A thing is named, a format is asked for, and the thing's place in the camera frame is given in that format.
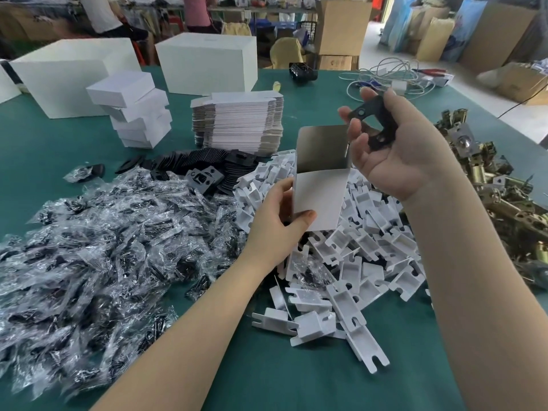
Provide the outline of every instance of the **person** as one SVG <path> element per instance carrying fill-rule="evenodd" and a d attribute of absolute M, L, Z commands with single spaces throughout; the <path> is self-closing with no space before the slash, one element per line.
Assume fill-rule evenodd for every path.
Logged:
<path fill-rule="evenodd" d="M 130 26 L 119 3 L 127 0 L 80 0 L 82 7 L 99 37 L 129 38 L 131 41 L 146 41 L 148 60 L 156 65 L 156 49 L 151 32 Z"/>
<path fill-rule="evenodd" d="M 362 88 L 364 100 L 376 93 Z M 352 161 L 400 200 L 413 228 L 455 380 L 471 410 L 548 409 L 548 318 L 516 272 L 442 135 L 392 90 L 384 103 L 399 128 L 370 152 L 348 120 Z M 237 261 L 99 399 L 93 411 L 200 410 L 245 307 L 263 278 L 295 247 L 315 213 L 288 226 L 292 179 L 272 187 Z"/>
<path fill-rule="evenodd" d="M 191 33 L 219 34 L 220 26 L 214 23 L 207 7 L 216 6 L 218 0 L 183 0 L 185 3 L 185 23 Z"/>

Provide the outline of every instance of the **floor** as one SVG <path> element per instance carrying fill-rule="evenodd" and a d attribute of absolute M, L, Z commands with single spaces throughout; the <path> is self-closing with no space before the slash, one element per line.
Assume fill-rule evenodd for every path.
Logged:
<path fill-rule="evenodd" d="M 391 56 L 405 60 L 413 58 L 409 54 L 390 53 L 385 47 L 379 46 L 379 32 L 383 26 L 380 23 L 369 23 L 360 55 L 360 68 L 371 68 L 382 59 Z M 471 72 L 458 63 L 421 63 L 420 67 L 448 69 L 449 73 L 455 75 L 451 86 L 496 117 L 517 104 L 517 102 L 498 96 L 492 90 L 484 88 L 476 81 Z M 536 143 L 540 143 L 548 135 L 548 105 L 520 105 L 501 117 L 501 120 Z"/>

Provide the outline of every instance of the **pink shirt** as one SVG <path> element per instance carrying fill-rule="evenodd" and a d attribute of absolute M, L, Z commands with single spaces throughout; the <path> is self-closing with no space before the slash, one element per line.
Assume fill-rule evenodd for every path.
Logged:
<path fill-rule="evenodd" d="M 185 22 L 187 26 L 207 27 L 211 24 L 207 12 L 207 0 L 183 0 L 185 3 Z"/>

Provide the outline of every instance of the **white shirt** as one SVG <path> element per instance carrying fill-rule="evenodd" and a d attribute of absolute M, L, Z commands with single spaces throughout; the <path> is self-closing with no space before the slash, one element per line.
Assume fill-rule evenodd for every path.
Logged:
<path fill-rule="evenodd" d="M 96 33 L 105 33 L 122 25 L 109 2 L 117 0 L 80 0 Z"/>

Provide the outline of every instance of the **black basket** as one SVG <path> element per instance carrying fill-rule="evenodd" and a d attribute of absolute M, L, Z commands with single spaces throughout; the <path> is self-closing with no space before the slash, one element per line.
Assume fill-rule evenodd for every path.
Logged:
<path fill-rule="evenodd" d="M 315 21 L 298 21 L 297 28 L 304 28 L 309 33 L 309 43 L 314 43 L 314 35 L 316 33 L 316 22 Z"/>

